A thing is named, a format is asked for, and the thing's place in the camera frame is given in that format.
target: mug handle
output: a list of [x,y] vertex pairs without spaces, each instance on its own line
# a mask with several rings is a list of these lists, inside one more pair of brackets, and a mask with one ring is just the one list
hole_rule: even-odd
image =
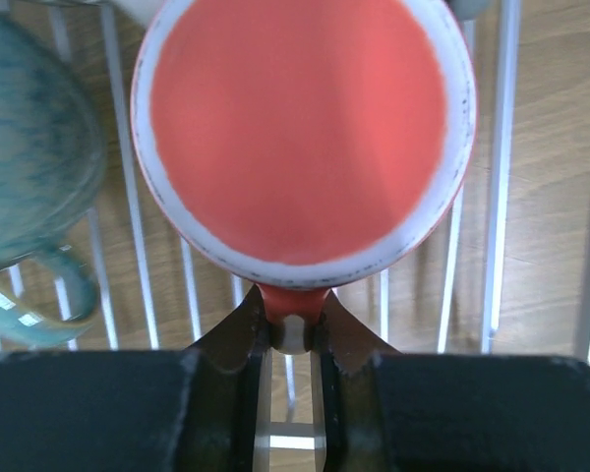
[[0,335],[28,345],[50,347],[67,342],[91,327],[98,305],[98,286],[74,253],[66,245],[50,246],[29,255],[63,278],[72,317],[65,321],[50,319],[0,283]]

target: teal mug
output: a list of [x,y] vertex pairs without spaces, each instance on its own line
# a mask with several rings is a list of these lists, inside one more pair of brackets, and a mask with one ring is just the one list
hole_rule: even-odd
[[72,339],[94,321],[98,289],[62,243],[92,206],[105,140],[78,81],[28,33],[0,16],[0,269],[31,258],[62,277],[72,317],[55,320],[0,284],[0,334],[36,346]]

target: wire rack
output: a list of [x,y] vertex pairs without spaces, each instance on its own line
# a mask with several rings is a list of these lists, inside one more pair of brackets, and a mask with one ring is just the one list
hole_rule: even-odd
[[[500,14],[499,54],[497,63],[497,84],[495,119],[493,134],[492,174],[490,182],[490,199],[487,217],[487,246],[486,264],[483,290],[483,319],[481,323],[480,352],[491,352],[492,335],[499,328],[499,314],[502,295],[502,274],[504,259],[504,234],[507,210],[508,175],[511,154],[511,133],[514,112],[516,65],[518,51],[518,37],[520,28],[521,5],[520,0],[502,0]],[[54,45],[58,56],[70,63],[73,59],[69,32],[64,17],[64,11],[59,7],[38,7],[47,9]],[[106,64],[109,77],[111,96],[115,111],[116,127],[118,131],[118,143],[122,156],[122,171],[128,198],[128,208],[131,217],[131,234],[136,252],[138,283],[142,294],[142,304],[145,313],[145,324],[148,344],[152,349],[162,346],[158,334],[158,323],[153,303],[153,291],[148,267],[148,250],[145,240],[143,214],[139,200],[139,192],[136,180],[135,159],[130,136],[129,116],[126,102],[126,77],[123,77],[121,46],[116,25],[115,13],[110,5],[102,5],[98,8],[100,15],[100,28],[104,42]],[[9,15],[10,1],[0,0],[0,12]],[[470,48],[473,50],[475,42],[474,22],[463,25],[464,34]],[[446,341],[450,322],[451,304],[457,263],[457,251],[459,245],[459,233],[461,228],[461,215],[463,208],[463,189],[458,194],[449,216],[447,228],[447,243],[444,253],[443,285],[441,299],[441,315],[437,337],[437,352],[446,352]],[[103,251],[103,239],[99,225],[98,212],[93,207],[87,216],[88,233],[91,245],[91,263],[97,275],[100,285],[101,312],[104,319],[108,348],[117,350],[120,348],[117,333],[116,314],[110,292],[110,280],[106,268]],[[183,278],[187,296],[188,314],[192,339],[196,340],[202,335],[201,311],[198,299],[197,281],[193,253],[188,244],[179,240],[180,254],[183,265]],[[25,281],[20,268],[15,265],[8,269],[9,277],[16,295],[20,296],[25,291]],[[389,336],[389,271],[384,270],[379,275],[378,313],[379,334],[382,339],[388,340]],[[56,298],[59,304],[61,316],[70,318],[70,305],[63,281],[54,281]],[[590,358],[590,254],[586,267],[586,291],[582,303],[580,326],[578,328],[576,354],[584,359]],[[230,278],[232,307],[237,306],[244,296],[243,281],[235,276]],[[71,350],[79,349],[79,340],[72,340],[68,346]],[[0,351],[3,342],[0,338]],[[271,447],[313,449],[314,438],[312,425],[293,422],[293,412],[296,407],[296,385],[293,368],[293,358],[284,356],[284,372],[286,383],[286,421],[272,424]]]

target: wooden surface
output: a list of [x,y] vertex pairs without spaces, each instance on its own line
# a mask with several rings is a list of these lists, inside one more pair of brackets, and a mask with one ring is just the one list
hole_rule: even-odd
[[[47,12],[14,3],[14,16],[49,46]],[[513,158],[501,305],[495,352],[563,353],[572,350],[575,314],[590,202],[590,0],[528,0],[524,3],[518,65]],[[132,240],[117,128],[97,8],[66,9],[74,69],[100,112],[109,138],[109,169],[97,202],[111,281],[120,344],[148,348],[145,310]],[[143,32],[118,15],[125,85],[131,79]],[[477,77],[481,123],[467,176],[457,283],[449,348],[474,352],[478,346],[484,274],[488,183],[491,167],[498,9],[477,25]],[[162,217],[137,174],[148,266],[161,346],[191,342],[188,302],[179,238]],[[404,351],[433,351],[443,284],[447,222],[417,251],[390,270],[390,342]],[[71,242],[89,256],[86,222]],[[232,307],[227,273],[193,253],[203,330]],[[56,310],[52,284],[25,265],[33,302]],[[345,305],[378,331],[376,276],[339,289]],[[79,339],[82,349],[107,346],[102,319]],[[5,342],[8,349],[18,348]],[[285,415],[283,363],[275,356],[273,417]],[[296,358],[297,421],[311,420],[310,374],[306,357]],[[274,470],[313,470],[310,452],[276,451]]]

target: red mug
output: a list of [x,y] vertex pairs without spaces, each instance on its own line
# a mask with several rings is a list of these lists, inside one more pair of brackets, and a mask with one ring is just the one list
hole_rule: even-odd
[[329,287],[390,266],[443,218],[477,96],[442,0],[168,0],[131,108],[180,234],[257,282],[270,322],[313,325]]

